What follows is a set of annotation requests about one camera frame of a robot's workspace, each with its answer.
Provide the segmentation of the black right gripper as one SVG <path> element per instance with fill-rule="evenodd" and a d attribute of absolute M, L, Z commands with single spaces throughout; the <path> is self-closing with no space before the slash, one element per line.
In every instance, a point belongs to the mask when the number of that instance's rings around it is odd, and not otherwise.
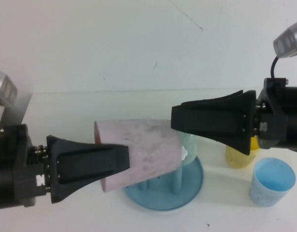
<path fill-rule="evenodd" d="M 171 109 L 171 128 L 223 143 L 245 155 L 251 137 L 261 149 L 278 147 L 287 136 L 287 116 L 274 100 L 258 98 L 256 92 L 235 93 L 183 102 Z"/>

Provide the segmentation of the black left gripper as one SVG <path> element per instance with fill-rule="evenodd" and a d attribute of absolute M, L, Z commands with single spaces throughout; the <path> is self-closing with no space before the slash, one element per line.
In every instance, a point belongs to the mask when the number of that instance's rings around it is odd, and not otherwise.
<path fill-rule="evenodd" d="M 95 181 L 130 168 L 127 146 L 87 144 L 46 137 L 43 145 L 21 145 L 14 163 L 14 199 L 24 207 L 51 192 L 58 203 Z"/>

